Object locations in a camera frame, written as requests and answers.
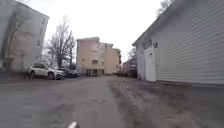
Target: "white suv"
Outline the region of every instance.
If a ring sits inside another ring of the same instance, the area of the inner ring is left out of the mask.
[[[41,63],[35,63],[33,66],[29,67],[28,73],[30,74],[30,77],[45,76],[51,80],[64,79],[64,73],[62,71],[49,68]]]

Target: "tire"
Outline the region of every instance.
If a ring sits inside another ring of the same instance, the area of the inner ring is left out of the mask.
[[[49,72],[48,75],[47,75],[47,78],[48,78],[49,80],[54,80],[54,73]]]
[[[31,71],[30,72],[30,78],[34,78],[35,77],[35,72],[34,71]]]

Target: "wet pavement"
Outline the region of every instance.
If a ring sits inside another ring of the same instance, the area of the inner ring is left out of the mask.
[[[0,128],[223,128],[223,96],[118,77],[0,86]]]

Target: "dark car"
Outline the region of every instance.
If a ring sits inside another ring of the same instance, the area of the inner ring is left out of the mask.
[[[59,68],[58,70],[63,71],[65,73],[65,77],[68,77],[68,78],[77,78],[78,77],[78,73],[75,72],[75,70],[70,70],[67,68]]]

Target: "tan building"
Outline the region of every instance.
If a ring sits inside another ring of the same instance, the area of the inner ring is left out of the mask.
[[[101,43],[98,37],[77,39],[77,70],[89,75],[112,74],[119,70],[120,50]]]

